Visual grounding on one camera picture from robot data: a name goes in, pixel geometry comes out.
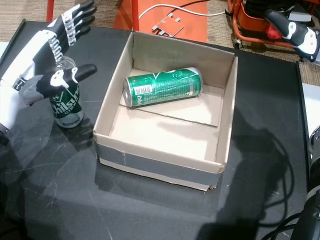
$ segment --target carpet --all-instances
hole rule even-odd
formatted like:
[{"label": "carpet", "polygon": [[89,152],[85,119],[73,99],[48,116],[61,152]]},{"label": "carpet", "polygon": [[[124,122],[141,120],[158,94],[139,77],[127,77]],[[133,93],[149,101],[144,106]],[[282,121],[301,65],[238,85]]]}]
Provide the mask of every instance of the carpet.
[{"label": "carpet", "polygon": [[320,87],[320,66],[309,62],[299,62],[301,81]]},{"label": "carpet", "polygon": [[[83,1],[55,0],[54,18],[81,2]],[[96,20],[93,25],[111,28],[121,2],[122,0],[95,0],[95,5],[98,7],[98,10],[95,14]],[[207,5],[208,13],[219,13],[226,9],[227,2],[226,0],[210,0]],[[45,21],[46,10],[47,0],[1,0],[0,41],[6,42],[11,39],[23,18],[30,21]],[[315,17],[313,20],[316,27],[320,28],[319,21]],[[223,14],[207,18],[207,42],[233,48],[235,35],[233,33],[232,18],[230,16]],[[299,60],[299,56],[294,50],[278,46],[244,42],[242,50],[290,62]],[[304,83],[320,86],[320,67],[309,63],[300,63],[299,66]]]}]

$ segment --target green can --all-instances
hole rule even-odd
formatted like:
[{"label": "green can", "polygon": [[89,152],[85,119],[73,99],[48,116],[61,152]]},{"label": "green can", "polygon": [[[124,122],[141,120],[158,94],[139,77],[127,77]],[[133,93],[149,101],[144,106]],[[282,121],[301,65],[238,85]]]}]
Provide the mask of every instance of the green can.
[{"label": "green can", "polygon": [[124,81],[123,96],[128,107],[191,98],[202,92],[203,79],[198,69],[178,70],[130,76]]}]

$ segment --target scratch on table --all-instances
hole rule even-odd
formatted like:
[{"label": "scratch on table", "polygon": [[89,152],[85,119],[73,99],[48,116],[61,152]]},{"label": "scratch on table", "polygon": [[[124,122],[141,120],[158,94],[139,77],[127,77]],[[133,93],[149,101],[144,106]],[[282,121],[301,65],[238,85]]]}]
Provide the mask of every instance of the scratch on table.
[{"label": "scratch on table", "polygon": [[62,169],[64,169],[65,167],[66,167],[66,165],[70,162],[70,160],[71,160],[71,158],[69,158],[66,162],[65,162],[65,164],[56,172],[56,176],[62,171]]},{"label": "scratch on table", "polygon": [[60,144],[60,145],[56,148],[56,150],[52,153],[52,156],[54,156],[54,155],[56,154],[56,152],[57,152],[63,145],[66,146],[66,141],[64,141],[62,144]]},{"label": "scratch on table", "polygon": [[40,192],[31,190],[30,188],[24,187],[23,189],[24,189],[24,190],[27,190],[27,191],[29,191],[29,192],[33,192],[33,193],[35,193],[35,194],[37,194],[37,195],[41,195],[41,196],[42,196],[42,194],[41,194]]},{"label": "scratch on table", "polygon": [[53,196],[53,198],[52,198],[52,200],[50,200],[49,202],[48,202],[48,204],[44,207],[45,209],[49,206],[49,205],[52,205],[53,203],[54,203],[54,201],[55,201],[55,197],[56,197],[56,195],[57,195],[57,181],[56,180],[54,180],[54,196]]},{"label": "scratch on table", "polygon": [[93,206],[95,207],[95,209],[96,209],[96,211],[98,212],[98,214],[99,214],[102,222],[104,223],[105,229],[107,230],[107,232],[108,232],[108,234],[109,234],[109,236],[110,236],[110,239],[113,240],[113,238],[112,238],[112,236],[111,236],[111,233],[110,233],[110,231],[109,231],[109,228],[108,228],[108,226],[107,226],[107,223],[106,223],[104,217],[102,216],[99,208],[97,207],[97,205],[96,205],[96,203],[95,203],[95,201],[94,201],[94,198],[92,197],[92,194],[91,194],[91,192],[90,192],[89,189],[88,189],[88,193],[89,193],[89,196],[90,196],[90,199],[91,199],[91,202],[92,202]]},{"label": "scratch on table", "polygon": [[32,166],[32,167],[28,167],[28,168],[15,170],[15,171],[6,171],[5,174],[12,174],[12,173],[22,172],[22,171],[25,171],[25,170],[35,169],[35,168],[39,168],[39,167],[43,167],[43,166],[59,165],[59,164],[64,164],[64,163],[63,162],[44,163],[44,164],[39,164],[39,165],[35,165],[35,166]]}]

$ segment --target open cardboard box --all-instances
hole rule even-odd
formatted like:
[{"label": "open cardboard box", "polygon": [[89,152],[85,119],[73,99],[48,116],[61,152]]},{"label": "open cardboard box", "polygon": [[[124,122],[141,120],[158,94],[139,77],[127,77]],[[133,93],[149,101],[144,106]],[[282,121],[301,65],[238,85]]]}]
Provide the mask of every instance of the open cardboard box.
[{"label": "open cardboard box", "polygon": [[[126,77],[188,67],[196,67],[202,74],[200,96],[126,107]],[[228,160],[237,67],[233,53],[132,32],[93,130],[100,162],[204,191],[215,186]]]}]

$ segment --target black table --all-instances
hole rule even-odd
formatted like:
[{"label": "black table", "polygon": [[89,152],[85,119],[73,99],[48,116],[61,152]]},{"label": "black table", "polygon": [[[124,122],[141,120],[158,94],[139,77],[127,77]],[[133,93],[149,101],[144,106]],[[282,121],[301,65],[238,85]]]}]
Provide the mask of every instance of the black table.
[{"label": "black table", "polygon": [[[22,26],[0,76],[45,25]],[[306,131],[296,64],[254,53],[216,46],[239,57],[229,159],[216,189],[203,192],[99,164],[91,132],[129,34],[93,27],[69,49],[77,65],[98,67],[80,83],[85,118],[79,127],[59,128],[48,100],[19,114],[10,145],[0,147],[1,217],[37,240],[253,240],[301,211]]]}]

